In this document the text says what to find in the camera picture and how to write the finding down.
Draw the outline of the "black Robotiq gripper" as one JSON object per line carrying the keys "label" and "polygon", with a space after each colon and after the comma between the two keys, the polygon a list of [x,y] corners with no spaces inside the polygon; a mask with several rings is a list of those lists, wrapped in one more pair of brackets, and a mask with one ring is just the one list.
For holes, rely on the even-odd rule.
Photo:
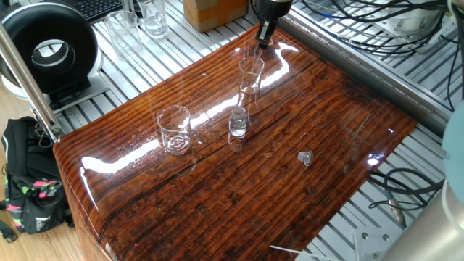
{"label": "black Robotiq gripper", "polygon": [[293,0],[256,0],[255,10],[262,21],[256,35],[258,46],[271,47],[278,19],[288,14]]}

